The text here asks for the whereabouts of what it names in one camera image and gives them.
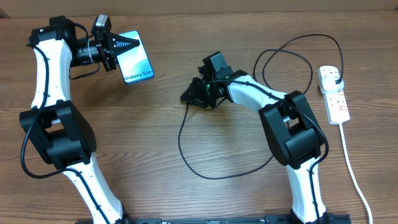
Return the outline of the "Samsung Galaxy smartphone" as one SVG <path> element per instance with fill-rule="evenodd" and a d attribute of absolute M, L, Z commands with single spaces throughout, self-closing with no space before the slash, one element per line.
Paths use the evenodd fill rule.
<path fill-rule="evenodd" d="M 125 84 L 153 78 L 154 71 L 138 31 L 132 30 L 120 33 L 120 35 L 140 42 L 140 46 L 134 47 L 117 57 Z"/>

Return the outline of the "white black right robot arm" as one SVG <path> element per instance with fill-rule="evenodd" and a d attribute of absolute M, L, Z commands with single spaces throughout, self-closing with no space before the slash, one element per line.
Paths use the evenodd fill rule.
<path fill-rule="evenodd" d="M 234 71 L 221 52 L 203 59 L 195 77 L 180 99 L 187 105 L 215 109 L 224 100 L 244 105 L 261 119 L 273 157 L 285 166 L 292 190 L 291 223 L 326 223 L 318 165 L 327 140 L 303 93 L 271 90 L 245 71 Z"/>

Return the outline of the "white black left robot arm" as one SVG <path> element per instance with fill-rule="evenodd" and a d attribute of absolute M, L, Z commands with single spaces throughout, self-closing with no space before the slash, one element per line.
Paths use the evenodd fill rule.
<path fill-rule="evenodd" d="M 29 37 L 37 82 L 31 109 L 19 115 L 25 131 L 21 167 L 34 179 L 68 177 L 91 212 L 92 223 L 132 223 L 99 168 L 94 131 L 72 102 L 70 69 L 97 64 L 114 70 L 118 55 L 140 42 L 112 33 L 105 15 L 99 15 L 82 38 L 76 36 L 76 28 L 84 27 L 65 16 L 52 17 L 48 26 L 32 30 Z"/>

